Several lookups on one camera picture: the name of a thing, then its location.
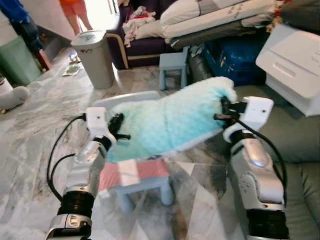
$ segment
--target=purple sofa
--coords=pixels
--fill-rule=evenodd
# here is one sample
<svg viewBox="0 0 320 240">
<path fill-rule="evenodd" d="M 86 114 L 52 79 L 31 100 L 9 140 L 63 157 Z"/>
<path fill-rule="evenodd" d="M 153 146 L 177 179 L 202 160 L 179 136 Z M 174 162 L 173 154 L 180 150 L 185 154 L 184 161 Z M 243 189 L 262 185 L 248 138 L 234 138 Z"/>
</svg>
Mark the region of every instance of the purple sofa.
<svg viewBox="0 0 320 240">
<path fill-rule="evenodd" d="M 124 46 L 125 33 L 123 23 L 139 6 L 145 6 L 148 12 L 156 12 L 155 18 L 176 0 L 130 0 L 129 6 L 119 7 L 116 24 L 107 30 L 107 41 L 112 55 L 112 62 L 118 69 L 128 69 L 140 66 L 158 65 L 160 54 L 172 53 L 175 50 L 160 37 L 150 37 L 131 42 L 131 47 Z"/>
</svg>

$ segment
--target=stool leg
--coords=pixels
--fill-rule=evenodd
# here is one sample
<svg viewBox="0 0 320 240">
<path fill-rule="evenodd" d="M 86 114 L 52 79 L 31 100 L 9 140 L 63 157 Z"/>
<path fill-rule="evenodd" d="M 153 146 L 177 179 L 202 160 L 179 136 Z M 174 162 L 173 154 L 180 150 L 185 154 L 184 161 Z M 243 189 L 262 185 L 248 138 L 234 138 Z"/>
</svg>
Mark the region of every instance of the stool leg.
<svg viewBox="0 0 320 240">
<path fill-rule="evenodd" d="M 166 71 L 160 70 L 160 84 L 159 84 L 160 90 L 166 89 Z"/>
<path fill-rule="evenodd" d="M 187 86 L 187 66 L 185 65 L 181 70 L 181 88 Z"/>
<path fill-rule="evenodd" d="M 128 194 L 116 191 L 120 208 L 124 214 L 130 214 L 134 210 L 134 204 Z"/>
<path fill-rule="evenodd" d="M 163 205 L 169 206 L 174 202 L 174 193 L 172 192 L 169 184 L 169 178 L 166 183 L 163 183 L 160 187 L 161 202 Z"/>
</svg>

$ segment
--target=orange shorts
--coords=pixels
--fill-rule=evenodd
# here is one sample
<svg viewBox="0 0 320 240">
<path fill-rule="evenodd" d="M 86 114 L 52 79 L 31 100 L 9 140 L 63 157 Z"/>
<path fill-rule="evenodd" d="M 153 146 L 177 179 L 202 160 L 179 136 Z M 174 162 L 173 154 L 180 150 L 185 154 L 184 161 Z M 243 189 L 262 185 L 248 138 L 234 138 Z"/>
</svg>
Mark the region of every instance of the orange shorts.
<svg viewBox="0 0 320 240">
<path fill-rule="evenodd" d="M 66 17 L 72 15 L 82 15 L 87 12 L 85 0 L 80 0 L 72 4 L 61 4 Z"/>
</svg>

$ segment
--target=light blue fleece cloth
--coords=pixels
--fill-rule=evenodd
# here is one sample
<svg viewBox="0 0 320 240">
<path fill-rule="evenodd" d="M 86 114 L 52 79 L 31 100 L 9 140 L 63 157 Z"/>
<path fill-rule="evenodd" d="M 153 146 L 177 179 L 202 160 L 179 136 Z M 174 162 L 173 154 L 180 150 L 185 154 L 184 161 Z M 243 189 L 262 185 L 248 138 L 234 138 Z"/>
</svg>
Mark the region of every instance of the light blue fleece cloth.
<svg viewBox="0 0 320 240">
<path fill-rule="evenodd" d="M 221 98 L 235 101 L 233 82 L 226 77 L 199 81 L 159 100 L 125 102 L 113 107 L 107 121 L 124 114 L 119 140 L 108 153 L 108 162 L 168 156 L 185 151 L 219 133 L 222 122 L 213 115 L 221 113 Z"/>
</svg>

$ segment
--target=person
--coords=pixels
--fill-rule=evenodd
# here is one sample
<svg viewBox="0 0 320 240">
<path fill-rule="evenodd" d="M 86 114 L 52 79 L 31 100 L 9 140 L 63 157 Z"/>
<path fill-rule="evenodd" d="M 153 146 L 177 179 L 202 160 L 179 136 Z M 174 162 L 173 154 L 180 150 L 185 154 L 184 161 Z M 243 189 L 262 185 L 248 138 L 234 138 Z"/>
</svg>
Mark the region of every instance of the person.
<svg viewBox="0 0 320 240">
<path fill-rule="evenodd" d="M 77 36 L 82 32 L 79 18 L 83 22 L 83 25 L 87 30 L 92 30 L 92 26 L 90 25 L 85 0 L 59 0 L 64 15 L 66 19 L 70 23 L 74 34 Z"/>
</svg>

